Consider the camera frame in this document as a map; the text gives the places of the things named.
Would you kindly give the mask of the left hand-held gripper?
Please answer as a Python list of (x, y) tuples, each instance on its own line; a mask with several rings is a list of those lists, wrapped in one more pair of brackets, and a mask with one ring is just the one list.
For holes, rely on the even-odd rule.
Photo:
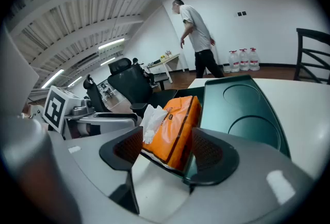
[(96, 110), (90, 99), (55, 86), (48, 92), (43, 118), (64, 140), (132, 128), (138, 121), (135, 114)]

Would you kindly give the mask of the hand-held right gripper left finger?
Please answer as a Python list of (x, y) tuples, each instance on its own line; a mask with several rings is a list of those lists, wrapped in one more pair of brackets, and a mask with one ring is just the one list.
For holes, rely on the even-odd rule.
[(106, 197), (140, 214), (132, 168), (142, 150), (142, 128), (123, 129), (66, 140), (65, 145), (87, 179)]

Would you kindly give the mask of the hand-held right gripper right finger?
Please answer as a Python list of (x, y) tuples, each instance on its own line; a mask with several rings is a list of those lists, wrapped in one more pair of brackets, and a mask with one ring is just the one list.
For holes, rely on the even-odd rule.
[(197, 172), (168, 223), (280, 223), (313, 179), (275, 148), (212, 130), (192, 130)]

